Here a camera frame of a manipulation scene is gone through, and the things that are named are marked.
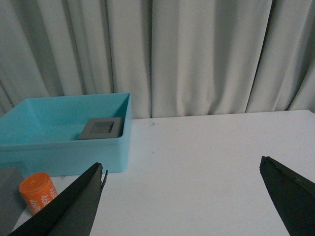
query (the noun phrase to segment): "curtain fold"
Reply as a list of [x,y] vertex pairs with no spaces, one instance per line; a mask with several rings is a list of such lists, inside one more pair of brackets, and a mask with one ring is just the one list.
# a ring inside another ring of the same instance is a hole
[[275,1],[246,112],[289,108],[313,54],[314,14],[314,1]]
[[2,0],[0,116],[130,92],[134,118],[315,112],[315,0]]

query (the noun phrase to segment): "orange cylinder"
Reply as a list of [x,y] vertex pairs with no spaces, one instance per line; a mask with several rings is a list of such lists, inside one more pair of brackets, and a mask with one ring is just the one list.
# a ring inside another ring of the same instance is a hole
[[34,214],[49,204],[58,193],[47,173],[36,173],[22,181],[19,191]]

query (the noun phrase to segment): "table surface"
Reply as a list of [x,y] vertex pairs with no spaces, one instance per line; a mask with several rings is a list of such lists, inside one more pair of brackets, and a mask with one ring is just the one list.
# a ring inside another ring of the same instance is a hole
[[[261,156],[315,182],[314,140],[310,111],[134,119],[128,168],[108,175],[91,236],[288,236]],[[52,179],[61,192],[76,178]]]

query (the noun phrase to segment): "gray box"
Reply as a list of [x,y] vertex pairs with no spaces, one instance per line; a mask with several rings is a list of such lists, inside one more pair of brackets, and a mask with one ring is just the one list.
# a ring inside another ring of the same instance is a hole
[[91,118],[84,126],[79,140],[118,138],[122,132],[122,124],[121,117]]
[[23,176],[19,168],[0,168],[0,236],[12,232],[26,207],[19,192]]

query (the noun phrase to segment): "gray block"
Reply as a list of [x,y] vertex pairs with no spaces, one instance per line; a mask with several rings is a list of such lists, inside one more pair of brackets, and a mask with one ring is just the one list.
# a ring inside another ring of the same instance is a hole
[[84,126],[79,140],[83,139],[109,139],[121,136],[123,119],[115,118],[92,118]]
[[19,192],[23,179],[17,167],[0,168],[0,236],[11,233],[26,207]]

